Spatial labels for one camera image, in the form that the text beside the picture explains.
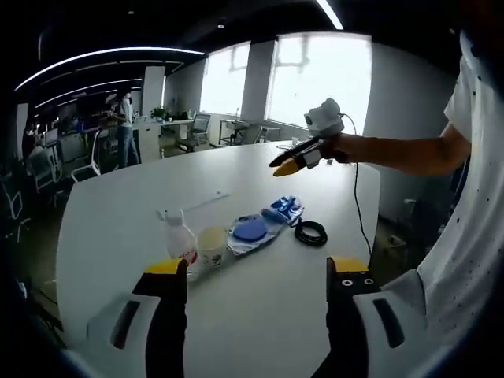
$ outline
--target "potted plant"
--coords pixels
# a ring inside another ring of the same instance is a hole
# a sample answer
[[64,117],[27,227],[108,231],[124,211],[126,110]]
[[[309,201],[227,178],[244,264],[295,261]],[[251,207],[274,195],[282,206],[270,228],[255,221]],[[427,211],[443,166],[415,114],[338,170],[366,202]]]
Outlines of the potted plant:
[[154,108],[152,112],[150,112],[150,118],[154,118],[157,122],[163,122],[166,117],[166,109],[162,106]]

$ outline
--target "yellow tip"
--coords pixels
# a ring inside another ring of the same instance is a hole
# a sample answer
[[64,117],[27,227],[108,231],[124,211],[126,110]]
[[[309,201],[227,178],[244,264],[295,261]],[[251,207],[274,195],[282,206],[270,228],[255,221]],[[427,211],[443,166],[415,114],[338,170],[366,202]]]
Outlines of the yellow tip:
[[298,164],[293,159],[287,159],[280,167],[276,169],[273,175],[275,177],[288,176],[292,173],[296,173],[298,170]]

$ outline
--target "white t-shirt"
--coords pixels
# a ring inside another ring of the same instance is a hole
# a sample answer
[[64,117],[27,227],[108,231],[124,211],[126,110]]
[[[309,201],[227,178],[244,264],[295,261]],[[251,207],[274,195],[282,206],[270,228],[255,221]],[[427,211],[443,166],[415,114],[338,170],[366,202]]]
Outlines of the white t-shirt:
[[126,128],[133,127],[133,105],[130,103],[129,98],[123,98],[120,101],[119,113],[124,114],[126,116],[126,121],[121,123],[120,126],[124,126]]
[[418,273],[429,333],[452,344],[481,311],[504,257],[504,103],[462,58],[445,114],[471,142],[471,163],[460,202]]

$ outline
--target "person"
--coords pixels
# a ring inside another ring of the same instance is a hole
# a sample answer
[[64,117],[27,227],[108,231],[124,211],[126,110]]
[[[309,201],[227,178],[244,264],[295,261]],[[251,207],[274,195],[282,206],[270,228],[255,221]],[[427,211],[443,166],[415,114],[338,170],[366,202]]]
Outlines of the person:
[[113,117],[119,121],[117,129],[118,146],[118,166],[119,169],[127,165],[136,165],[139,163],[139,155],[136,150],[135,140],[133,138],[133,100],[130,90],[122,92],[117,96],[120,100],[117,104],[117,115]]
[[491,0],[462,2],[464,56],[441,136],[398,140],[343,134],[330,153],[345,162],[421,176],[446,175],[470,155],[460,201],[415,272],[428,332],[447,345],[460,341],[475,321],[504,258],[504,83],[498,70],[491,71],[492,65],[502,67],[496,63],[504,57],[504,29],[492,6]]

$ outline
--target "jeans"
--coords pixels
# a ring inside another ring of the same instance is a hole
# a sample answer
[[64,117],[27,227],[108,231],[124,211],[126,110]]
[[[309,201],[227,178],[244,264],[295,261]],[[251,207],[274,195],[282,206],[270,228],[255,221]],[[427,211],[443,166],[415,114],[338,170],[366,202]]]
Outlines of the jeans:
[[135,140],[133,139],[133,128],[119,126],[117,128],[117,141],[119,142],[119,150],[117,151],[119,168],[138,164],[139,155],[136,152]]

